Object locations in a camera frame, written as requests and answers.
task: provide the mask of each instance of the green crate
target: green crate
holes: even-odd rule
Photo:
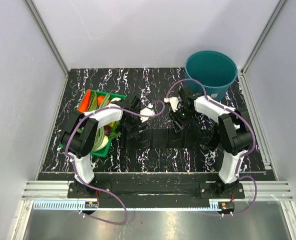
[[[108,93],[108,92],[103,92],[103,91],[91,90],[91,94],[94,94],[94,93],[97,93],[97,97],[98,96],[105,96],[106,94],[110,94],[110,100],[112,100],[114,98],[120,98],[120,99],[123,99],[124,100],[126,98],[126,96],[124,96],[124,95],[119,95],[119,94],[115,94],[115,93]],[[113,139],[110,139],[109,140],[109,142],[108,142],[108,144],[107,144],[107,146],[105,148],[103,148],[103,149],[101,149],[99,151],[96,151],[96,152],[92,151],[92,152],[90,152],[90,154],[91,155],[94,155],[94,156],[105,158],[108,155],[108,153],[109,153],[112,140]]]

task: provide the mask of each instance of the carrot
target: carrot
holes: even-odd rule
[[[104,96],[98,96],[97,97],[97,105],[98,107],[101,105],[101,103],[103,102]]]
[[[79,112],[86,112],[89,106],[89,102],[90,102],[90,98],[91,98],[91,90],[87,90],[86,94],[83,97],[83,100],[78,108]]]

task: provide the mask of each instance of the black mat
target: black mat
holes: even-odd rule
[[[114,69],[72,69],[61,102],[58,118],[51,137],[43,172],[72,172],[72,166],[59,146],[58,136],[63,122],[69,113],[75,110],[81,101],[85,90],[93,89],[103,92],[126,95],[136,94],[143,105],[154,100],[163,100],[165,94],[179,79],[184,78],[183,68],[114,68]],[[222,103],[231,107],[245,107],[241,87],[236,80],[229,88]],[[149,128],[154,131],[166,131],[173,128],[167,116],[168,108],[159,116],[149,121]],[[213,122],[204,115],[196,117],[198,124],[205,133]],[[110,152],[106,158],[92,157],[95,172],[210,172],[220,168],[223,151],[203,151],[195,148],[177,147],[154,143],[150,147],[120,146],[121,138],[113,140]],[[242,171],[263,172],[264,165],[259,152],[256,150],[245,157]]]

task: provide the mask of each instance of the blue bucket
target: blue bucket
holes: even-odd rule
[[[220,102],[230,85],[238,75],[234,61],[217,51],[199,51],[191,55],[185,65],[186,79],[201,82],[207,95]],[[203,92],[200,85],[185,81],[185,87],[191,87],[195,93]]]

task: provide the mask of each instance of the white backdrop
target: white backdrop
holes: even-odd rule
[[[33,180],[64,75],[23,0],[0,0],[0,240]]]
[[[34,0],[69,68],[183,67],[199,50],[243,67],[278,0]]]
[[[246,75],[277,172],[296,204],[296,1],[288,1]]]

